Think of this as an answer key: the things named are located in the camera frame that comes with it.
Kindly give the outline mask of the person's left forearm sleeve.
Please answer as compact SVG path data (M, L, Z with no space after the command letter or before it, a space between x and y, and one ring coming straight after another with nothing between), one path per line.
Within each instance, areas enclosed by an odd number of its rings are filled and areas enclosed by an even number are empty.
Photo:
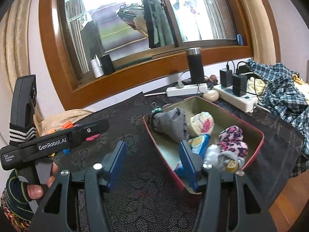
M12 170L1 196L1 208L17 231L28 231L34 216L26 194L27 185L19 181L16 170Z

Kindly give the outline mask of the person's left hand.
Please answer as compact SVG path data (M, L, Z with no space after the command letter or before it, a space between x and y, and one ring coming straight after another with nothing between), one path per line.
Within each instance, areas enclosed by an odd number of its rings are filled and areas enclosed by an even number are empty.
M58 173L58 170L59 170L58 166L55 163L53 163L51 176L47 179L47 187L50 188L53 182L55 181L55 177ZM44 190L40 185L27 185L27 193L30 199L37 200L43 197Z

